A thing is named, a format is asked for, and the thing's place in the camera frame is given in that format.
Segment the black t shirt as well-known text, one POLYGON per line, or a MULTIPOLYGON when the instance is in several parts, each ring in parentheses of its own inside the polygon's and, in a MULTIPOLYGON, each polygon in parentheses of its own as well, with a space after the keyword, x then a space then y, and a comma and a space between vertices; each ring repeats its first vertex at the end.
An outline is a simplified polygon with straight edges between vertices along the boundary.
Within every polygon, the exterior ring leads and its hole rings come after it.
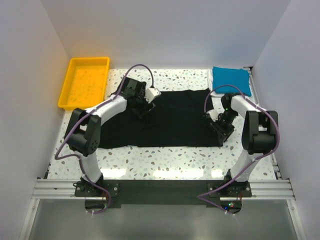
POLYGON ((204 113, 213 109, 206 100, 208 93, 208 89, 163 91, 143 118, 131 109, 117 114, 101 126, 99 148, 221 147, 204 113))

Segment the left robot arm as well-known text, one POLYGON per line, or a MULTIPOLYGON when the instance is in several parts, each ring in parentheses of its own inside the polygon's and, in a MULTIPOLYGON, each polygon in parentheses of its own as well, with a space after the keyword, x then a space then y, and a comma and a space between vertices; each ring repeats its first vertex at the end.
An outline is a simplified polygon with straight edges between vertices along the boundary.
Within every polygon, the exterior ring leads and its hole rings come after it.
POLYGON ((73 184, 76 197, 108 195, 96 154, 101 127, 126 110, 132 110, 139 118, 150 112, 155 107, 153 101, 161 96, 161 92, 146 85, 146 82, 126 78, 107 100, 87 109, 76 108, 72 111, 64 139, 72 156, 79 159, 82 172, 80 180, 73 184))

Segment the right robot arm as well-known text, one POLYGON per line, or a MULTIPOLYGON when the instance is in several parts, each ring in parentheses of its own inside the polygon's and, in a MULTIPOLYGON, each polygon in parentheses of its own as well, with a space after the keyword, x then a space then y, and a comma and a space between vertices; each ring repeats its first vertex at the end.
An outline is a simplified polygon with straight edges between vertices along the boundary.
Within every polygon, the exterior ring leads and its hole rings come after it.
POLYGON ((227 93, 221 98, 224 112, 206 113, 211 119, 209 127, 222 145, 234 132, 233 121, 241 116, 244 119, 241 144, 242 152, 235 165, 224 176, 223 183, 207 195, 224 192, 233 197, 240 190, 249 188, 249 178, 258 161, 273 154, 279 146, 280 133, 278 113, 254 104, 248 98, 235 93, 227 93))

